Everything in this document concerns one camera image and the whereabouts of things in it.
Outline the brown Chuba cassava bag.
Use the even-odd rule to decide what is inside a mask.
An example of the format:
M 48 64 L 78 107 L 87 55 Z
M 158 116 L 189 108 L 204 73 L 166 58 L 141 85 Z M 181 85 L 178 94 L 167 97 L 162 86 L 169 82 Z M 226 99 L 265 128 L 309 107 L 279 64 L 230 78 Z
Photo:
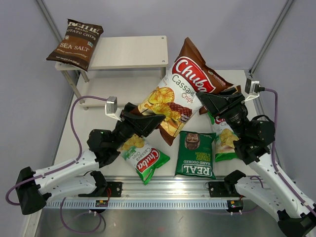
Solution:
M 199 109 L 199 115 L 203 115 L 203 114 L 207 114 L 208 113 L 208 110 L 202 106 L 200 109 Z
M 232 86 L 206 65 L 194 43 L 185 38 L 171 68 L 147 98 L 132 110 L 132 114 L 164 115 L 158 129 L 171 146 L 185 124 L 200 112 L 202 103 L 196 96 L 198 92 L 219 94 Z

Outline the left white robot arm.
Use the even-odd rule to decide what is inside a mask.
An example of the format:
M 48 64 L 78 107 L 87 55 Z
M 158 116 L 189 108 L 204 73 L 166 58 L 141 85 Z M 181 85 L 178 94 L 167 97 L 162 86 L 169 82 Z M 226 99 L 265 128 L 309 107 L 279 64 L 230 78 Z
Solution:
M 80 149 L 76 158 L 35 171 L 23 168 L 14 187 L 22 214 L 33 214 L 50 201 L 72 195 L 102 196 L 107 182 L 100 169 L 116 160 L 120 148 L 133 135 L 149 136 L 166 118 L 163 114 L 133 114 L 136 108 L 127 103 L 121 110 L 116 102 L 107 99 L 105 114 L 117 119 L 113 131 L 93 129 L 88 136 L 88 149 Z

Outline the brown Kettle sea salt bag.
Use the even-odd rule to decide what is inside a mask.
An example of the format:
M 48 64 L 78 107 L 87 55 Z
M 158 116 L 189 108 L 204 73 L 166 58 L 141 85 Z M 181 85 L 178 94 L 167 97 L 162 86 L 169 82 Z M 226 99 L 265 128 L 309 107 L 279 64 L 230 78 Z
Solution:
M 46 60 L 69 64 L 87 72 L 103 32 L 103 27 L 100 25 L 68 19 L 64 38 Z

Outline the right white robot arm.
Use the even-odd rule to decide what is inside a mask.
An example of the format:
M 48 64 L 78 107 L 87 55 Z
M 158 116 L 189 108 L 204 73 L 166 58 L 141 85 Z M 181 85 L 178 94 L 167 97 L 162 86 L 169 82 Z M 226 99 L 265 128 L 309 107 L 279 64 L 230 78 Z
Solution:
M 240 194 L 269 213 L 287 237 L 304 237 L 316 226 L 316 203 L 297 188 L 272 157 L 269 145 L 275 141 L 275 124 L 260 116 L 248 119 L 242 93 L 219 94 L 198 92 L 202 105 L 215 119 L 224 119 L 238 137 L 235 153 L 254 170 L 268 190 L 256 187 L 249 177 L 236 170 L 225 177 L 228 195 Z

